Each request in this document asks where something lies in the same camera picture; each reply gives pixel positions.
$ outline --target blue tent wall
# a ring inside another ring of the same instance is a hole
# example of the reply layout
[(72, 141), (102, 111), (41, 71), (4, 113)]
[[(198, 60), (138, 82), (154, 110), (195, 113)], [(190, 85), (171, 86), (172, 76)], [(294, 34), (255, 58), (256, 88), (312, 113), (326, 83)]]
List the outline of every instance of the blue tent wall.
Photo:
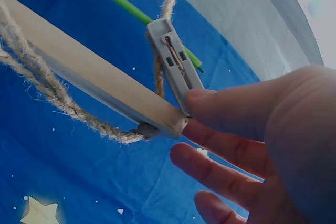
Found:
[[(154, 89), (153, 55), (144, 38), (145, 26), (115, 3), (19, 1)], [(130, 1), (152, 18), (159, 17), (163, 0)], [(177, 1), (173, 24), (183, 43), (203, 62), (206, 73), (201, 78), (206, 88), (218, 90), (259, 81), (231, 45), (186, 0)], [(26, 213), (24, 196), (43, 204), (57, 203), (60, 224), (203, 223), (193, 195), (204, 187), (175, 168), (168, 157), (178, 141), (158, 137), (150, 142), (118, 144), (41, 101), (35, 88), (10, 68), (0, 66), (0, 79), (1, 223), (19, 222)], [(68, 86), (75, 101), (100, 119), (124, 130), (135, 126)], [(168, 86), (166, 98), (176, 105)], [(239, 214), (247, 215), (229, 204)], [(124, 209), (123, 214), (117, 212), (119, 208)]]

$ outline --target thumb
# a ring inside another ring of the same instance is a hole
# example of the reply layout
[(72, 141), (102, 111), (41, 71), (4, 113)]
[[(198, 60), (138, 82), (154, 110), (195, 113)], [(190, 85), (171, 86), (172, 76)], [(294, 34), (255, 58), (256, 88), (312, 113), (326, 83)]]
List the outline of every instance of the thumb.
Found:
[(278, 79), (221, 91), (191, 90), (187, 105), (191, 115), (214, 130), (263, 141), (264, 129), (277, 104), (302, 85), (310, 72), (294, 71)]

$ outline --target fingernail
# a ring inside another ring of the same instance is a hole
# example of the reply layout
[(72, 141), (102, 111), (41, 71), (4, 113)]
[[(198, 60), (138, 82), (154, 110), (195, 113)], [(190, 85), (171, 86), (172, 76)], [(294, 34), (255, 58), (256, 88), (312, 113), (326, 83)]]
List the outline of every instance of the fingernail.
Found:
[(213, 93), (214, 91), (212, 90), (207, 90), (207, 89), (192, 89), (188, 92), (187, 98), (191, 100), (196, 100), (200, 98), (206, 97), (208, 94)]

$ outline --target white dot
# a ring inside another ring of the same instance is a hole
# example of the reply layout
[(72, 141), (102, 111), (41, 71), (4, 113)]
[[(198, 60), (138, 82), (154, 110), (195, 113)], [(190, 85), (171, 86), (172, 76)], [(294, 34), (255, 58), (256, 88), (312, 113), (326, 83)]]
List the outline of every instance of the white dot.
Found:
[(208, 150), (206, 150), (206, 149), (197, 148), (197, 151), (200, 152), (200, 153), (202, 153), (204, 156), (208, 155)]

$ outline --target hand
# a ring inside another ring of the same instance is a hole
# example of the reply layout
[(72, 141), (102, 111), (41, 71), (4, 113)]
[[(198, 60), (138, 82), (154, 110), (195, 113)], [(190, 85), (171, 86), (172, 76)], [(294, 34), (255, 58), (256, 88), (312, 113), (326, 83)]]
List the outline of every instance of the hand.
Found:
[(195, 90), (184, 135), (264, 179), (261, 183), (180, 143), (172, 162), (249, 211), (248, 220), (212, 193), (195, 196), (210, 224), (335, 223), (336, 71), (297, 70), (279, 79), (218, 92)]

